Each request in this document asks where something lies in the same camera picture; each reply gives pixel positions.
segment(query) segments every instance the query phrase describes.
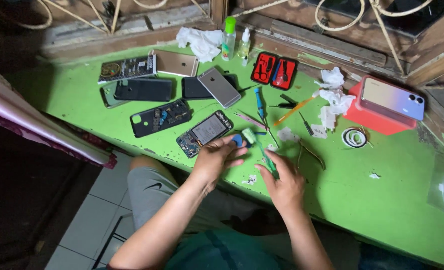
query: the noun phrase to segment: man's right hand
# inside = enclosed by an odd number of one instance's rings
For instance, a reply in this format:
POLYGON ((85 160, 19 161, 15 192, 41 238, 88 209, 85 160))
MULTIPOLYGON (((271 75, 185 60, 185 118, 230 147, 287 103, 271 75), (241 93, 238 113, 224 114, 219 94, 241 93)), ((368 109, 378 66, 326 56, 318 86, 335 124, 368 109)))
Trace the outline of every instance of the man's right hand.
POLYGON ((275 179, 263 165, 255 164, 255 168, 260 170, 268 194, 280 215, 284 217, 285 213, 302 211, 305 178, 287 157, 279 156, 267 149, 265 153, 275 163, 280 179, 275 179))

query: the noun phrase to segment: purple smartphone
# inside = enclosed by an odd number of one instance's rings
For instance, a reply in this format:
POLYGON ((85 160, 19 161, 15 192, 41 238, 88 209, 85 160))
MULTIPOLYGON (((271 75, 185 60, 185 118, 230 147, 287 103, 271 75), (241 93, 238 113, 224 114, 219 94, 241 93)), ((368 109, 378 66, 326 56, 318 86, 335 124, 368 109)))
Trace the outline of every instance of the purple smartphone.
POLYGON ((374 78, 366 78, 362 88, 360 104, 367 107, 369 103, 415 120, 423 120, 425 100, 421 96, 374 78))

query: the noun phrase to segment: green bottle cap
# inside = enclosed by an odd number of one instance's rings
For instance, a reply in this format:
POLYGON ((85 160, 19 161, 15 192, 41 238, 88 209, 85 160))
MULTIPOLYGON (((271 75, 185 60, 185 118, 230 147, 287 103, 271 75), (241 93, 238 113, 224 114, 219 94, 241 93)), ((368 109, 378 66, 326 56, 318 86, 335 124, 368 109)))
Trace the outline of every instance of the green bottle cap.
POLYGON ((235 23, 237 21, 235 20, 234 17, 227 17, 225 19, 225 32, 232 34, 235 31, 235 23))

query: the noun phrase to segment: hand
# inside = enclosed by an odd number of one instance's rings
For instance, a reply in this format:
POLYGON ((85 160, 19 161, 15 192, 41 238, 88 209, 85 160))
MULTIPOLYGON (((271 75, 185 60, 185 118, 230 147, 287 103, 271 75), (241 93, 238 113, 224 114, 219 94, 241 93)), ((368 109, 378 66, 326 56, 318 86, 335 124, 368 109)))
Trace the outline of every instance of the hand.
POLYGON ((275 163, 280 179, 274 179, 269 170, 263 165, 255 164, 255 168, 260 170, 268 194, 280 215, 283 218, 284 213, 303 211, 302 199, 305 178, 287 157, 279 156, 269 150, 265 150, 265 153, 275 163))
POLYGON ((214 190, 219 175, 227 168, 243 164, 243 159, 235 159, 247 153, 246 141, 240 148, 232 138, 235 135, 219 138, 204 145, 200 150, 190 180, 208 187, 208 192, 214 190))

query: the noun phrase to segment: green table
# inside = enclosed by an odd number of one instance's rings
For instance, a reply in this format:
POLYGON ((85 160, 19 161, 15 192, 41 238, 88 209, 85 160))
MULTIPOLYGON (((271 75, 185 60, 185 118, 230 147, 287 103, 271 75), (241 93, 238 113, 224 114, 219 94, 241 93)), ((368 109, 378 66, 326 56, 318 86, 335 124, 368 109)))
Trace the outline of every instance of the green table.
MULTIPOLYGON (((189 171, 195 159, 187 158, 175 139, 215 110, 223 109, 218 102, 188 101, 194 110, 192 120, 153 135, 135 138, 129 116, 162 103, 132 101, 107 109, 100 97, 97 78, 102 62, 147 55, 152 48, 134 48, 68 64, 41 66, 12 74, 8 80, 37 109, 101 136, 129 152, 147 154, 189 171)), ((192 54, 189 48, 174 45, 159 49, 192 54)), ((239 88, 251 86, 254 84, 249 78, 252 62, 246 67, 241 62, 237 57, 223 61, 218 56, 213 62, 200 64, 198 73, 217 65, 237 76, 239 88)), ((181 77, 160 74, 160 78, 166 77, 177 80, 176 97, 180 98, 181 77)), ((289 91, 262 86, 261 92, 268 105, 276 105, 284 101, 279 97, 282 93, 302 101, 317 89, 313 78, 299 72, 289 91)), ((327 101, 317 98, 303 107, 301 113, 309 123, 320 124, 318 115, 325 105, 327 101)), ((234 129, 242 130, 249 124, 232 113, 242 112, 256 118, 256 107, 255 94, 251 89, 242 94, 240 101, 226 109, 225 114, 233 121, 234 129)), ((287 110, 267 107, 266 112, 268 122, 273 123, 287 110)), ((364 238, 444 264, 444 212, 427 203, 434 185, 432 178, 437 170, 441 171, 437 167, 440 163, 437 152, 442 151, 441 146, 420 142, 417 130, 391 136, 367 130, 374 147, 366 145, 350 149, 341 141, 341 132, 357 124, 342 117, 338 117, 336 130, 333 134, 329 133, 327 139, 310 137, 298 114, 293 114, 280 126, 272 127, 277 139, 277 131, 286 126, 302 138, 327 166, 327 170, 322 171, 311 155, 304 154, 301 158, 300 169, 308 180, 305 205, 311 214, 364 238), (380 175, 380 179, 370 178, 372 173, 380 175)), ((265 146, 273 144, 269 135, 260 136, 260 140, 265 146)), ((278 152, 296 162, 299 145, 280 140, 279 144, 281 149, 278 152)), ((254 163, 260 163, 261 158, 260 151, 252 148, 243 166, 230 169, 222 178, 252 196, 269 201, 264 182, 254 168, 254 163), (249 175, 256 175, 257 181, 253 185, 242 184, 249 175)))

